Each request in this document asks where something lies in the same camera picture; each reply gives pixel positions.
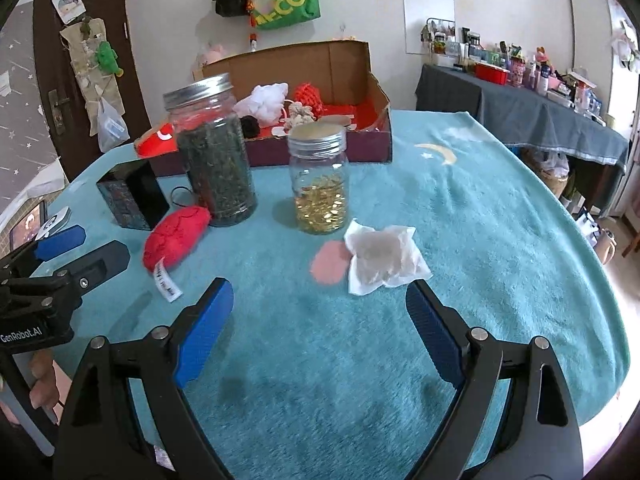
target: wooden door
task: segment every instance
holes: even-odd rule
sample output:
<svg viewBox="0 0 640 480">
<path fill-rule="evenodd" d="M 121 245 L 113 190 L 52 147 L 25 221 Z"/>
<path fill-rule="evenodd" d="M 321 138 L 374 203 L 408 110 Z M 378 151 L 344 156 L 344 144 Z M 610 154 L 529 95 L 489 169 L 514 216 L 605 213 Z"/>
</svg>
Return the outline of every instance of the wooden door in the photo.
<svg viewBox="0 0 640 480">
<path fill-rule="evenodd" d="M 125 0 L 82 1 L 92 18 L 104 20 L 107 40 L 118 54 L 118 65 L 124 70 L 124 75 L 117 79 L 125 109 L 123 118 L 131 140 L 135 140 L 151 125 L 131 53 Z M 97 136 L 89 136 L 90 122 L 84 108 L 84 98 L 60 36 L 60 30 L 64 27 L 51 0 L 33 1 L 33 50 L 42 107 L 49 125 L 49 134 L 66 176 L 71 181 L 102 153 L 98 148 Z M 56 132 L 54 124 L 49 99 L 51 90 L 58 91 L 59 100 L 69 99 L 59 106 L 65 125 L 65 132 L 62 134 Z"/>
</svg>

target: jar lid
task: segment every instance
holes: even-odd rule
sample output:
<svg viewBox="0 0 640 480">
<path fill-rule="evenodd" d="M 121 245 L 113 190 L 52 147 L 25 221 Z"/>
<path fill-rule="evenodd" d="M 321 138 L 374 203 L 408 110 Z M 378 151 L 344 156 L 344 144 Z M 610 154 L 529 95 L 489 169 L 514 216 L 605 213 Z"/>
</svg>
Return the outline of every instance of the jar lid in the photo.
<svg viewBox="0 0 640 480">
<path fill-rule="evenodd" d="M 169 111 L 191 105 L 201 99 L 222 94 L 222 92 L 231 90 L 233 87 L 228 73 L 208 77 L 179 90 L 164 94 L 162 96 L 164 109 Z"/>
<path fill-rule="evenodd" d="M 289 132 L 289 153 L 303 158 L 337 155 L 347 149 L 347 132 L 340 124 L 307 123 Z"/>
</svg>

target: screw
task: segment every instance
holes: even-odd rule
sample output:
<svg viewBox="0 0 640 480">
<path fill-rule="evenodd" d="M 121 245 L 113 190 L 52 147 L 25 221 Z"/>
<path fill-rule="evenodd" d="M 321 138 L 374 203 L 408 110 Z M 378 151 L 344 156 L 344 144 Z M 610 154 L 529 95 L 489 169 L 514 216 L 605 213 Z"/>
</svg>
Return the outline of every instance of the screw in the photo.
<svg viewBox="0 0 640 480">
<path fill-rule="evenodd" d="M 536 346 L 538 348 L 540 348 L 541 350 L 546 350 L 547 348 L 549 348 L 549 341 L 546 339 L 546 337 L 542 337 L 541 335 L 537 336 L 533 342 L 536 344 Z"/>
<path fill-rule="evenodd" d="M 97 350 L 98 348 L 102 348 L 106 342 L 107 341 L 103 336 L 98 335 L 93 339 L 91 339 L 90 345 L 91 345 L 91 348 L 93 348 L 94 350 Z"/>
<path fill-rule="evenodd" d="M 476 326 L 471 329 L 471 337 L 476 341 L 484 341 L 489 337 L 489 333 L 484 328 Z"/>
<path fill-rule="evenodd" d="M 162 340 L 169 335 L 169 329 L 165 326 L 156 326 L 151 331 L 151 337 L 153 339 Z"/>
</svg>

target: floor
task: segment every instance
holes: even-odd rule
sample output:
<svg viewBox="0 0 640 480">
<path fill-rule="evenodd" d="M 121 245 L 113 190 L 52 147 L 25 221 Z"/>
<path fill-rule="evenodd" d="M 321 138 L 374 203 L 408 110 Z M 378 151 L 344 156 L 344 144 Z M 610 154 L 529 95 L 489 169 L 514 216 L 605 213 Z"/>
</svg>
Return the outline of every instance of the floor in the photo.
<svg viewBox="0 0 640 480">
<path fill-rule="evenodd" d="M 640 253 L 622 257 L 622 251 L 632 236 L 621 221 L 606 219 L 601 225 L 615 234 L 618 244 L 613 260 L 605 266 L 605 272 L 618 299 L 626 327 L 631 365 L 619 393 L 598 416 L 580 428 L 585 472 L 604 455 L 640 400 L 640 337 L 634 336 L 640 334 Z"/>
</svg>

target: hanging cloth organizer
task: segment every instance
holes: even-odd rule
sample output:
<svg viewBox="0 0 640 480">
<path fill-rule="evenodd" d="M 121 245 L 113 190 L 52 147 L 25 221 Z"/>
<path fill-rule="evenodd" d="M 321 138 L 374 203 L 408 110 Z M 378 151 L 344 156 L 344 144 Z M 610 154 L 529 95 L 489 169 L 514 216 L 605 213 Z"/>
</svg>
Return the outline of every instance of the hanging cloth organizer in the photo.
<svg viewBox="0 0 640 480">
<path fill-rule="evenodd" d="M 76 74 L 76 81 L 85 101 L 85 108 L 91 123 L 90 136 L 98 132 L 98 106 L 100 98 L 113 106 L 118 113 L 124 115 L 124 104 L 118 89 L 116 76 L 106 74 L 98 65 L 95 53 L 103 41 L 107 41 L 104 21 L 93 19 L 89 22 L 91 32 L 88 40 L 82 39 L 81 23 L 76 23 L 60 31 L 67 43 L 71 66 Z"/>
</svg>

